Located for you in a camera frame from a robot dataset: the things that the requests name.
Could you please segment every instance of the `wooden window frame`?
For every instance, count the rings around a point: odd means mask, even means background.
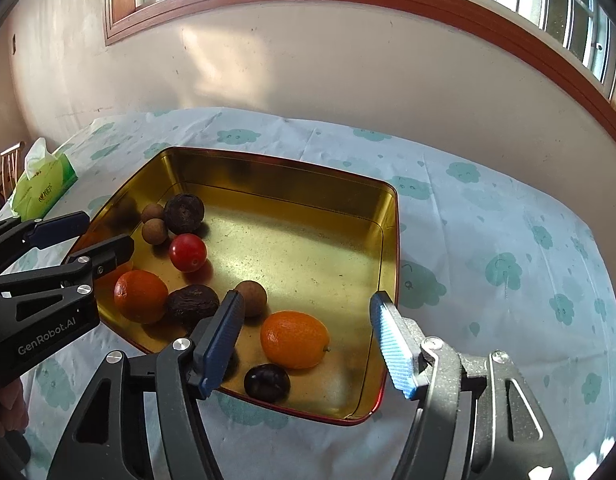
[[[183,16],[238,4],[306,0],[160,0],[134,8],[128,0],[104,0],[104,40],[111,45],[128,36]],[[513,54],[568,93],[616,142],[616,103],[540,37],[472,0],[326,0],[348,2],[411,14],[445,23]]]

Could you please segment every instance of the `metal screw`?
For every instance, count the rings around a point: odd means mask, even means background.
[[[180,337],[179,339],[175,339],[175,341],[172,342],[172,347],[175,350],[178,350],[180,352],[182,350],[185,350],[189,346],[190,346],[190,339],[185,338],[185,337]]]
[[[500,365],[507,363],[509,359],[509,355],[505,352],[502,352],[501,350],[495,350],[492,353],[492,360],[496,363],[499,363]]]
[[[110,364],[115,364],[121,361],[123,355],[119,350],[113,350],[110,354],[106,356],[106,361]]]
[[[424,345],[431,350],[441,350],[444,347],[444,342],[440,338],[431,336],[424,339]]]

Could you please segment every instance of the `human hand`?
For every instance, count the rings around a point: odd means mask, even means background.
[[[24,402],[21,379],[15,379],[0,390],[0,436],[6,431],[25,430],[28,427],[28,409]]]

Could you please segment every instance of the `white tablecloth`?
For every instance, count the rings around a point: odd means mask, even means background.
[[[560,202],[416,142],[198,108],[98,119],[77,133],[60,150],[79,180],[48,218],[76,210],[93,216],[171,145],[283,156],[392,183],[402,222],[400,310],[459,351],[505,349],[543,407],[575,478],[587,478],[608,453],[616,438],[616,301],[593,234]],[[57,264],[71,245],[32,250],[9,270]],[[46,477],[77,400],[112,349],[138,354],[100,325],[26,376],[29,478]],[[200,404],[218,464],[235,480],[389,479],[414,409],[390,382],[379,411],[352,428],[291,418],[218,392]],[[159,479],[167,472],[155,413],[148,399]]]

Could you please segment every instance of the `red cherry tomato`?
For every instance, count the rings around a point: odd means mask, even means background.
[[[177,236],[168,250],[172,264],[181,272],[195,272],[206,262],[206,244],[196,235],[189,233]]]

